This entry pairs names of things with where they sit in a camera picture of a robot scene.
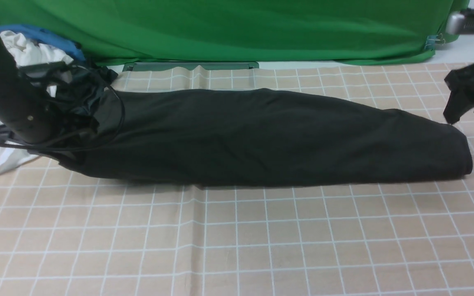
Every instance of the white fabric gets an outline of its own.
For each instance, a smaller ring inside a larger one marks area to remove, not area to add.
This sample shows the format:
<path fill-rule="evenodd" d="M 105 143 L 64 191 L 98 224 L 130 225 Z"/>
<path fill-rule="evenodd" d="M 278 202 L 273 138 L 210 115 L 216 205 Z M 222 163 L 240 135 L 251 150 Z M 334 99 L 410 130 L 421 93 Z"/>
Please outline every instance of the white fabric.
<path fill-rule="evenodd" d="M 30 66 L 46 62 L 65 62 L 70 64 L 73 61 L 61 49 L 47 44 L 36 44 L 31 39 L 27 39 L 23 34 L 3 31 L 0 33 L 0 37 L 18 66 Z M 51 96 L 55 96 L 56 86 L 49 86 L 47 91 Z M 30 155 L 23 149 L 0 148 L 0 174 L 13 170 L 37 157 L 37 155 Z"/>

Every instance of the black wire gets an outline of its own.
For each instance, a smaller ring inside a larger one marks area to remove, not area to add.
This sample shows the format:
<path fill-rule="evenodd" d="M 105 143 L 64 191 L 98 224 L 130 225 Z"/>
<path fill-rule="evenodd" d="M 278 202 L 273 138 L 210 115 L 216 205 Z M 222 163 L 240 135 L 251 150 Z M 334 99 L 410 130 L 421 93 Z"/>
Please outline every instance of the black wire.
<path fill-rule="evenodd" d="M 105 80 L 102 79 L 102 77 L 100 75 L 98 75 L 97 73 L 94 73 L 90 69 L 87 69 L 86 67 L 79 66 L 79 65 L 76 65 L 75 67 L 86 69 L 92 75 L 95 75 L 101 81 L 105 82 Z M 103 146 L 107 146 L 107 145 L 111 144 L 111 142 L 113 142 L 116 139 L 117 135 L 120 134 L 120 131 L 122 130 L 122 127 L 124 126 L 125 105 L 124 105 L 124 101 L 122 100 L 122 98 L 120 98 L 120 95 L 118 95 L 118 92 L 116 92 L 116 90 L 110 84 L 107 84 L 107 82 L 106 82 L 106 85 L 107 85 L 106 87 L 111 92 L 113 92 L 113 95 L 120 102 L 120 113 L 121 113 L 120 114 L 120 120 L 118 121 L 118 125 L 116 127 L 116 131 L 113 134 L 113 136 L 111 137 L 111 139 L 109 139 L 107 142 L 105 142 L 105 143 L 96 143 L 92 146 L 87 146 L 87 147 L 83 146 L 83 147 L 70 147 L 70 148 L 53 148 L 53 147 L 44 147 L 44 146 L 35 146 L 35 145 L 16 145 L 16 144 L 7 144 L 7 143 L 0 143 L 0 147 L 1 148 L 24 149 L 24 150 L 37 150 L 37 151 L 40 151 L 40 152 L 43 152 L 43 151 L 45 151 L 45 152 L 78 152 L 78 151 L 86 151 L 86 150 L 101 148 Z"/>

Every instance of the green fabric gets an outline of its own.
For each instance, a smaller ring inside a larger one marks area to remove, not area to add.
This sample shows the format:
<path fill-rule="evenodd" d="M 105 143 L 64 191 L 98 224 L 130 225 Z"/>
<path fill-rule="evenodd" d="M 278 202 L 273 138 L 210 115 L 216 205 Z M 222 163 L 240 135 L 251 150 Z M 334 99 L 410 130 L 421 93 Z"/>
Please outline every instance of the green fabric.
<path fill-rule="evenodd" d="M 427 36 L 469 0 L 0 0 L 106 64 L 134 60 L 420 62 Z"/>

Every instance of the beige grid mat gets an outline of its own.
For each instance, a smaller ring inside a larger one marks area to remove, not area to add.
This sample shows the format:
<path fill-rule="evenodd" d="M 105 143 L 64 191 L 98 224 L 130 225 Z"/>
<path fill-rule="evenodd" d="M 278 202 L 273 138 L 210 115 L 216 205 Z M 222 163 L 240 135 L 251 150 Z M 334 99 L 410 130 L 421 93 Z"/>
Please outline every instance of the beige grid mat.
<path fill-rule="evenodd" d="M 119 90 L 277 88 L 442 121 L 461 64 L 122 73 Z M 457 124 L 474 158 L 474 118 Z M 0 176 L 0 296 L 474 296 L 465 180 L 136 186 L 39 159 Z"/>

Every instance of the blue cloth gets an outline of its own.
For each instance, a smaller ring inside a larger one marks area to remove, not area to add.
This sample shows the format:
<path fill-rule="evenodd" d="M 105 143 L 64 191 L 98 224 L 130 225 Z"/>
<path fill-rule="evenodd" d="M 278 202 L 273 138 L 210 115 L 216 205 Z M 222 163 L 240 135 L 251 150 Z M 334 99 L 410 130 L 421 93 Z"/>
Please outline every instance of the blue cloth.
<path fill-rule="evenodd" d="M 77 47 L 74 42 L 60 37 L 47 29 L 39 28 L 33 25 L 0 26 L 0 32 L 7 30 L 15 33 L 21 33 L 26 38 L 34 39 L 39 43 L 45 43 L 47 45 L 57 47 L 58 49 L 61 49 L 66 54 L 71 56 L 71 58 L 73 58 L 74 60 L 85 62 L 85 56 L 83 55 L 83 52 Z"/>

